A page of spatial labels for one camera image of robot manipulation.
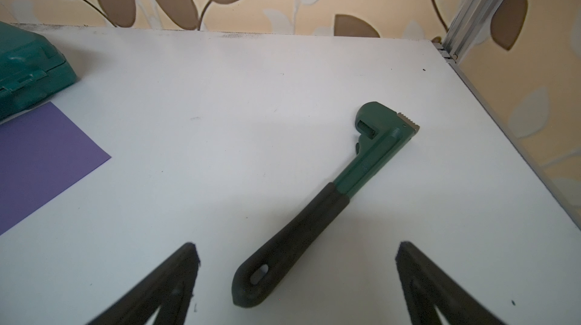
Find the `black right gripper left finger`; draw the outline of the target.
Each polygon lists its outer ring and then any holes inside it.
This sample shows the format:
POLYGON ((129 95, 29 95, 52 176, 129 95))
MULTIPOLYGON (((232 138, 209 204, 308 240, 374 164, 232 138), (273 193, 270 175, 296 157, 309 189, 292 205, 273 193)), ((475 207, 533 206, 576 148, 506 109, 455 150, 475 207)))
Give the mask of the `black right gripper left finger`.
POLYGON ((184 324, 201 265, 195 244, 185 243, 90 324, 184 324))

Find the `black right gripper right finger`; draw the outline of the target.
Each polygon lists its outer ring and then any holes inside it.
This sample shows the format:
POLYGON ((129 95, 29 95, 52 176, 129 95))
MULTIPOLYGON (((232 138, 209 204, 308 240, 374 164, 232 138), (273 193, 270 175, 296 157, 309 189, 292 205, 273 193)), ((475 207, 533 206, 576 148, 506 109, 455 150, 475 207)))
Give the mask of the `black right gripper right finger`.
POLYGON ((399 245, 396 267, 413 324, 502 324, 418 247, 399 245))

